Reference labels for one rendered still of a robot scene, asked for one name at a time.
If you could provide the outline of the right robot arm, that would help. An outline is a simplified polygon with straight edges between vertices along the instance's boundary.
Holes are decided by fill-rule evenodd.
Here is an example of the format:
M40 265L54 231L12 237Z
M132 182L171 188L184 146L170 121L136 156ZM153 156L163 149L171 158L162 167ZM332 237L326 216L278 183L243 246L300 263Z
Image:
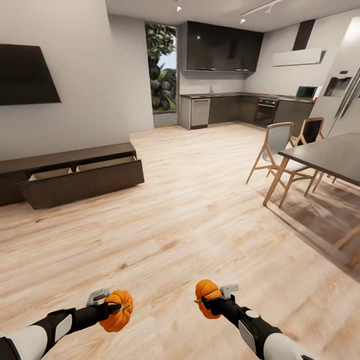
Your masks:
M203 304L214 316L222 314L230 320L260 360L322 360L284 335L278 327L271 326L258 312L237 305L235 296L230 294L239 291L237 283L223 285L219 291L222 295L210 300L201 296Z

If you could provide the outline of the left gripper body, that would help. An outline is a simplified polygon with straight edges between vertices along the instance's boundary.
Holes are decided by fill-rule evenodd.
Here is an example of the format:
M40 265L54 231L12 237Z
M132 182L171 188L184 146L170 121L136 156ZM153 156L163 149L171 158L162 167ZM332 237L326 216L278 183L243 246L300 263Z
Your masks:
M87 306L83 308L85 311L85 322L82 330L96 325L98 322L109 318L109 304L107 302L98 305Z

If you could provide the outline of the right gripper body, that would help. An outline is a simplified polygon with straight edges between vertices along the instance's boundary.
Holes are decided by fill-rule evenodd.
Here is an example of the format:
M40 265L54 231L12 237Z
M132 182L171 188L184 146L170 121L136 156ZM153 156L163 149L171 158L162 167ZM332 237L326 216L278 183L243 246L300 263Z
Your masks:
M229 317L230 309L232 306L234 306L236 304L235 296L233 294L231 294L230 296L231 296L230 299L224 299L221 297L212 298L211 313L214 316L218 316L218 315L222 314L228 320L230 319L230 317Z

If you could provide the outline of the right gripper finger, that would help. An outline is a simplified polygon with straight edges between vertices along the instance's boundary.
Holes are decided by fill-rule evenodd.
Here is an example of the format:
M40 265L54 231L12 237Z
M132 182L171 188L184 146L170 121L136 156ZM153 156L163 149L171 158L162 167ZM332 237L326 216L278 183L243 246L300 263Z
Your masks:
M201 296L201 300L202 300L203 304L205 305L206 309L210 310L211 309L211 300L212 299L208 300L205 297Z

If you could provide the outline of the pumpkin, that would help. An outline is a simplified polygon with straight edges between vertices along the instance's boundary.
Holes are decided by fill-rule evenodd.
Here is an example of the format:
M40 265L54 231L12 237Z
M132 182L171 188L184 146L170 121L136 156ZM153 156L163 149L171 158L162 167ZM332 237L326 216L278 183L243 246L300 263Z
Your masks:
M211 300L219 298L222 295L220 288L214 282L210 279L203 279L199 281L195 287L195 295L196 299L194 302L198 304L200 311L207 319L219 319L222 316L222 314L213 315L211 313L211 309L207 309L201 300L201 296L205 297L207 300Z
M99 321L106 332L120 332L130 321L134 308L133 297L126 290L116 290L103 303L108 303L109 306L121 305L119 310L109 314L108 319Z

